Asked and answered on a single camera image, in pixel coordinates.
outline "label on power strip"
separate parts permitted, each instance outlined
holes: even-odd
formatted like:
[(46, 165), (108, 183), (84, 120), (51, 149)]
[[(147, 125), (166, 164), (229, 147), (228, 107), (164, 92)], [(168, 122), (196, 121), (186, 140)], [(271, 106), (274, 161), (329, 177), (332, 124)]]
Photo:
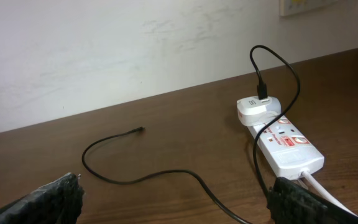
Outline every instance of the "label on power strip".
[(288, 136), (283, 136), (280, 138), (281, 142), (284, 143), (284, 145), (290, 147), (290, 146), (294, 146), (295, 144), (291, 141), (290, 137)]

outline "power cord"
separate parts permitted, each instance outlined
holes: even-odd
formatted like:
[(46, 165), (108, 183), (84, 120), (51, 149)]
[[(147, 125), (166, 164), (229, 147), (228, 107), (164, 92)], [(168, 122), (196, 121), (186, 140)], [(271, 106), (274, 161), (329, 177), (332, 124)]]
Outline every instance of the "power cord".
[[(298, 90), (296, 91), (296, 95), (294, 97), (294, 99), (291, 101), (291, 103), (287, 106), (287, 108), (285, 108), (285, 110), (280, 113), (276, 118), (274, 118), (271, 122), (269, 122), (266, 126), (264, 126), (256, 135), (255, 137), (255, 140), (254, 140), (254, 146), (253, 146), (253, 156), (254, 156), (254, 164), (255, 164), (255, 170), (256, 170), (256, 173), (257, 173), (257, 178), (258, 178), (258, 181), (259, 181), (259, 184), (264, 192), (264, 195), (267, 197), (267, 194), (268, 194), (268, 190), (266, 188), (266, 185), (265, 185), (265, 182), (263, 180), (263, 177), (262, 177), (262, 174), (260, 173), (260, 170), (259, 170), (259, 166), (258, 166), (258, 162), (257, 162), (257, 158), (256, 158), (256, 148), (257, 148), (257, 143), (258, 143), (258, 140), (259, 140), (259, 137), (260, 135), (263, 133), (263, 131), (265, 129), (267, 129), (270, 125), (272, 125), (274, 122), (276, 122), (278, 119), (280, 119), (291, 107), (292, 105), (294, 104), (294, 102), (296, 101), (296, 99), (298, 98), (298, 95), (299, 95), (299, 92), (300, 92), (300, 80), (298, 78), (298, 75), (296, 74), (296, 72), (294, 71), (294, 69), (291, 67), (291, 65), (286, 62), (283, 58), (281, 58), (278, 54), (276, 54), (273, 50), (271, 50), (270, 48), (266, 47), (266, 46), (263, 46), (263, 45), (256, 45), (255, 47), (253, 47), (250, 51), (250, 60), (256, 70), (256, 73), (258, 75), (258, 78), (259, 78), (259, 85), (257, 87), (258, 89), (258, 96), (259, 96), (259, 99), (264, 99), (264, 98), (267, 98), (267, 89), (266, 89), (266, 84), (263, 82), (262, 80), (262, 77), (260, 76), (260, 71), (258, 69), (258, 67), (256, 66), (255, 62), (254, 62), (254, 59), (252, 57), (252, 53), (253, 51), (256, 49), (256, 48), (262, 48), (262, 49), (265, 49), (267, 51), (269, 51), (270, 53), (272, 53), (274, 56), (276, 56), (278, 59), (280, 59), (288, 68), (290, 68), (290, 70), (292, 71), (292, 73), (294, 74), (295, 76), (295, 79), (296, 79), (296, 82), (297, 82), (297, 87), (298, 87)], [(97, 172), (95, 172), (93, 169), (91, 169), (86, 161), (85, 161), (85, 155), (86, 155), (86, 152), (88, 152), (88, 150), (93, 147), (94, 145), (96, 145), (97, 143), (100, 143), (100, 142), (103, 142), (105, 140), (108, 140), (108, 139), (112, 139), (112, 138), (116, 138), (116, 137), (120, 137), (120, 136), (125, 136), (127, 134), (130, 134), (130, 133), (135, 133), (135, 132), (138, 132), (138, 131), (143, 131), (144, 130), (144, 127), (139, 127), (139, 128), (136, 128), (136, 129), (133, 129), (131, 131), (128, 131), (126, 133), (122, 133), (122, 134), (117, 134), (117, 135), (113, 135), (113, 136), (110, 136), (110, 137), (106, 137), (104, 139), (100, 139), (92, 144), (90, 144), (85, 150), (84, 152), (82, 153), (82, 164), (84, 165), (84, 167), (93, 175), (95, 175), (97, 178), (99, 179), (102, 179), (106, 182), (109, 182), (109, 183), (112, 183), (112, 184), (117, 184), (117, 185), (127, 185), (127, 184), (136, 184), (136, 183), (139, 183), (139, 182), (142, 182), (143, 180), (147, 180), (147, 179), (151, 179), (153, 177), (156, 177), (158, 175), (162, 175), (162, 174), (171, 174), (171, 173), (185, 173), (185, 174), (190, 174), (192, 175), (202, 186), (202, 188), (204, 189), (204, 191), (208, 194), (208, 196), (212, 199), (212, 201), (221, 209), (223, 210), (227, 215), (229, 215), (231, 218), (233, 218), (235, 221), (239, 222), (239, 223), (243, 223), (243, 224), (251, 224), (251, 222), (248, 222), (244, 219), (242, 219), (241, 217), (239, 217), (238, 215), (236, 215), (235, 213), (233, 213), (232, 211), (230, 211), (230, 209), (228, 209), (226, 206), (223, 205), (223, 203), (221, 201), (218, 200), (218, 198), (212, 193), (212, 191), (208, 188), (208, 186), (205, 184), (204, 180), (198, 175), (196, 174), (195, 172), (191, 171), (191, 170), (185, 170), (185, 169), (176, 169), (176, 170), (164, 170), (164, 171), (160, 171), (160, 172), (156, 172), (156, 173), (153, 173), (153, 174), (149, 174), (149, 175), (146, 175), (145, 177), (141, 177), (139, 179), (136, 179), (136, 180), (131, 180), (131, 181), (118, 181), (118, 180), (112, 180), (112, 179), (109, 179), (107, 177), (104, 177), (100, 174), (98, 174)]]
[(260, 173), (260, 169), (259, 169), (259, 166), (258, 166), (258, 160), (256, 158), (256, 148), (257, 148), (257, 144), (258, 144), (258, 140), (259, 140), (259, 137), (260, 135), (270, 126), (272, 125), (274, 122), (278, 121), (283, 115), (285, 115), (286, 112), (288, 112), (292, 105), (295, 103), (296, 99), (298, 99), (298, 96), (299, 96), (299, 93), (301, 91), (301, 81), (299, 80), (299, 77), (298, 75), (296, 74), (296, 71), (291, 67), (291, 65), (285, 61), (281, 56), (279, 56), (276, 52), (274, 52), (272, 49), (266, 47), (266, 46), (263, 46), (263, 45), (256, 45), (255, 47), (253, 47), (249, 53), (249, 57), (251, 59), (251, 62), (256, 70), (256, 74), (258, 75), (258, 78), (259, 78), (259, 88), (260, 88), (260, 84), (263, 83), (263, 80), (262, 80), (262, 77), (260, 76), (260, 71), (258, 69), (258, 66), (256, 66), (256, 63), (254, 62), (254, 58), (252, 56), (252, 54), (254, 53), (254, 50), (257, 49), (257, 48), (261, 48), (261, 49), (265, 49), (267, 50), (268, 52), (270, 52), (272, 55), (276, 56), (276, 58), (278, 58), (280, 61), (282, 61), (292, 72), (293, 76), (295, 77), (296, 79), (296, 87), (297, 87), (297, 90), (296, 90), (296, 94), (295, 94), (295, 97), (292, 99), (291, 103), (287, 106), (287, 108), (285, 108), (285, 110), (283, 110), (283, 112), (281, 112), (277, 117), (275, 117), (271, 122), (269, 122), (268, 124), (266, 124), (255, 136), (255, 140), (254, 140), (254, 145), (252, 147), (252, 154), (253, 154), (253, 157), (254, 157), (254, 165), (255, 165), (255, 171), (256, 171), (256, 175), (257, 175), (257, 178), (258, 178), (258, 181), (259, 181), (259, 184), (260, 184), (260, 187), (262, 188), (263, 192), (264, 192), (264, 195), (265, 197), (267, 198), (267, 194), (268, 194), (268, 190), (266, 188), (266, 184), (264, 182), (264, 179), (262, 177), (262, 174)]
[(136, 183), (139, 183), (143, 180), (147, 180), (147, 179), (150, 179), (150, 178), (153, 178), (153, 177), (156, 177), (158, 175), (162, 175), (162, 174), (171, 174), (171, 173), (185, 173), (185, 174), (190, 174), (192, 175), (195, 179), (198, 180), (198, 182), (201, 184), (202, 188), (204, 189), (204, 191), (208, 194), (208, 196), (212, 199), (212, 201), (221, 209), (223, 210), (224, 212), (226, 212), (226, 214), (228, 214), (231, 218), (233, 218), (235, 221), (239, 222), (239, 223), (243, 223), (243, 224), (251, 224), (251, 222), (248, 222), (244, 219), (242, 219), (241, 217), (239, 217), (238, 215), (236, 215), (235, 213), (233, 213), (232, 211), (230, 211), (230, 209), (228, 209), (226, 206), (224, 206), (224, 204), (219, 201), (219, 199), (212, 193), (212, 191), (208, 188), (208, 186), (205, 184), (204, 180), (198, 175), (196, 174), (195, 172), (191, 171), (191, 170), (184, 170), (184, 169), (176, 169), (176, 170), (164, 170), (164, 171), (160, 171), (160, 172), (156, 172), (156, 173), (153, 173), (153, 174), (149, 174), (149, 175), (146, 175), (144, 177), (141, 177), (139, 179), (136, 179), (136, 180), (131, 180), (131, 181), (118, 181), (118, 180), (112, 180), (112, 179), (109, 179), (107, 177), (104, 177), (100, 174), (98, 174), (97, 172), (95, 172), (93, 169), (91, 169), (86, 161), (85, 161), (85, 154), (86, 152), (88, 152), (88, 150), (96, 145), (97, 143), (100, 143), (100, 142), (103, 142), (105, 140), (108, 140), (108, 139), (112, 139), (112, 138), (116, 138), (116, 137), (119, 137), (119, 136), (124, 136), (124, 135), (127, 135), (127, 134), (130, 134), (130, 133), (135, 133), (137, 131), (143, 131), (144, 130), (144, 127), (139, 127), (139, 128), (136, 128), (136, 129), (133, 129), (131, 131), (128, 131), (126, 133), (123, 133), (123, 134), (117, 134), (117, 135), (114, 135), (114, 136), (110, 136), (110, 137), (106, 137), (104, 139), (100, 139), (92, 144), (90, 144), (86, 149), (85, 151), (82, 153), (82, 164), (85, 166), (85, 168), (93, 175), (95, 175), (97, 178), (99, 179), (102, 179), (106, 182), (109, 182), (109, 183), (112, 183), (112, 184), (118, 184), (118, 185), (127, 185), (127, 184), (136, 184)]

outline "wall switch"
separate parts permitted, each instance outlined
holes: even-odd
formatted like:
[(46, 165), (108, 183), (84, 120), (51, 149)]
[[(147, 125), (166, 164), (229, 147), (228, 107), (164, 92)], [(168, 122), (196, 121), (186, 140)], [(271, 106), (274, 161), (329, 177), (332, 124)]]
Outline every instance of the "wall switch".
[(290, 16), (323, 6), (338, 0), (280, 0), (280, 16)]

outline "white cable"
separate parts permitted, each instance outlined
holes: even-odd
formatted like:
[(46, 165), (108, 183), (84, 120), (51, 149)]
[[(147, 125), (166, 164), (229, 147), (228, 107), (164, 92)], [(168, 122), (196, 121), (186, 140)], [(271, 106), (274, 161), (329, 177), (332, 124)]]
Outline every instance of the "white cable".
[(324, 189), (324, 187), (321, 186), (321, 184), (319, 184), (319, 182), (317, 182), (317, 180), (309, 172), (305, 172), (305, 171), (302, 172), (302, 176), (306, 180), (308, 180), (308, 182), (317, 190), (317, 192), (323, 198), (325, 198), (327, 201), (335, 204), (336, 206), (338, 206), (339, 208), (349, 212), (350, 214), (353, 214), (353, 215), (357, 216), (355, 213), (353, 213), (349, 209), (347, 209), (341, 202), (336, 200), (336, 198), (334, 198), (334, 196), (332, 196), (326, 189)]

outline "black object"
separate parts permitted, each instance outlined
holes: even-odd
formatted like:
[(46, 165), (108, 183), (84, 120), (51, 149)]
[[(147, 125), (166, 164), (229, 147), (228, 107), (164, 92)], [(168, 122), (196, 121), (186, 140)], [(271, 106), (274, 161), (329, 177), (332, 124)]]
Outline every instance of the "black object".
[(0, 208), (0, 224), (74, 224), (83, 194), (77, 176), (68, 173)]
[(252, 54), (254, 53), (254, 50), (257, 49), (257, 48), (267, 50), (272, 55), (274, 55), (276, 58), (278, 58), (280, 61), (282, 61), (291, 70), (291, 72), (292, 72), (292, 74), (293, 74), (293, 76), (295, 77), (295, 80), (296, 80), (296, 93), (295, 93), (294, 98), (291, 100), (291, 103), (283, 110), (283, 112), (281, 112), (279, 115), (277, 115), (271, 122), (266, 124), (261, 130), (259, 130), (259, 132), (255, 136), (254, 145), (252, 146), (252, 157), (254, 158), (256, 176), (258, 178), (260, 188), (264, 192), (265, 197), (267, 197), (268, 190), (267, 190), (266, 184), (264, 182), (264, 179), (262, 177), (262, 174), (260, 173), (259, 166), (258, 166), (258, 160), (256, 158), (256, 150), (257, 150), (258, 140), (259, 140), (260, 135), (263, 133), (263, 131), (265, 131), (270, 125), (272, 125), (274, 122), (276, 122), (278, 119), (280, 119), (283, 115), (285, 115), (286, 112), (288, 112), (291, 109), (291, 107), (295, 103), (296, 99), (298, 99), (299, 93), (301, 91), (301, 81), (299, 80), (299, 77), (296, 74), (296, 71), (293, 69), (293, 67), (291, 67), (291, 65), (286, 60), (284, 60), (284, 58), (282, 58), (276, 52), (274, 52), (272, 49), (270, 49), (270, 48), (268, 48), (266, 46), (256, 45), (249, 52), (249, 58), (250, 58), (250, 60), (252, 62), (252, 65), (255, 68), (256, 74), (257, 74), (258, 79), (259, 79), (259, 85), (257, 86), (257, 89), (258, 89), (258, 97), (259, 97), (260, 100), (262, 100), (262, 99), (267, 97), (267, 87), (266, 87), (266, 84), (264, 83), (264, 81), (262, 80), (262, 76), (260, 75), (259, 68), (256, 65), (256, 63), (254, 61), (254, 58), (252, 56)]
[(277, 224), (358, 224), (358, 217), (278, 177), (267, 197), (267, 208)]
[(205, 190), (205, 192), (208, 194), (208, 196), (212, 199), (212, 201), (221, 209), (223, 210), (224, 212), (226, 212), (226, 214), (228, 214), (231, 218), (233, 218), (235, 221), (239, 222), (239, 223), (243, 223), (243, 224), (251, 224), (250, 222), (242, 219), (241, 217), (239, 217), (238, 215), (236, 215), (235, 213), (233, 213), (232, 211), (230, 211), (230, 209), (228, 209), (226, 206), (224, 206), (224, 204), (218, 200), (218, 198), (212, 193), (212, 191), (208, 188), (208, 186), (205, 184), (204, 180), (198, 175), (196, 174), (195, 172), (191, 171), (191, 170), (183, 170), (183, 169), (177, 169), (177, 170), (163, 170), (163, 171), (160, 171), (160, 172), (156, 172), (156, 173), (153, 173), (153, 174), (149, 174), (149, 175), (146, 175), (145, 177), (141, 177), (139, 179), (136, 179), (136, 180), (131, 180), (131, 181), (118, 181), (118, 180), (112, 180), (112, 179), (109, 179), (107, 177), (104, 177), (100, 174), (98, 174), (97, 172), (95, 172), (93, 169), (91, 169), (86, 161), (85, 161), (85, 155), (86, 155), (86, 152), (88, 152), (89, 149), (92, 148), (92, 146), (96, 145), (97, 143), (100, 143), (100, 142), (103, 142), (105, 140), (108, 140), (108, 139), (112, 139), (112, 138), (116, 138), (116, 137), (119, 137), (119, 136), (124, 136), (124, 135), (127, 135), (127, 134), (130, 134), (130, 133), (135, 133), (135, 132), (138, 132), (138, 131), (143, 131), (144, 130), (144, 127), (139, 127), (139, 128), (135, 128), (133, 130), (130, 130), (126, 133), (122, 133), (122, 134), (116, 134), (116, 135), (113, 135), (113, 136), (110, 136), (110, 137), (106, 137), (104, 139), (100, 139), (100, 140), (97, 140), (96, 142), (90, 144), (85, 150), (84, 152), (82, 153), (82, 157), (81, 157), (81, 160), (82, 160), (82, 164), (85, 166), (85, 168), (93, 175), (95, 175), (97, 178), (99, 179), (102, 179), (106, 182), (109, 182), (111, 184), (118, 184), (118, 185), (128, 185), (128, 184), (136, 184), (136, 183), (139, 183), (143, 180), (147, 180), (147, 179), (150, 179), (150, 178), (153, 178), (153, 177), (156, 177), (158, 175), (161, 175), (161, 174), (171, 174), (171, 173), (184, 173), (184, 174), (190, 174), (192, 175), (202, 186), (202, 188)]

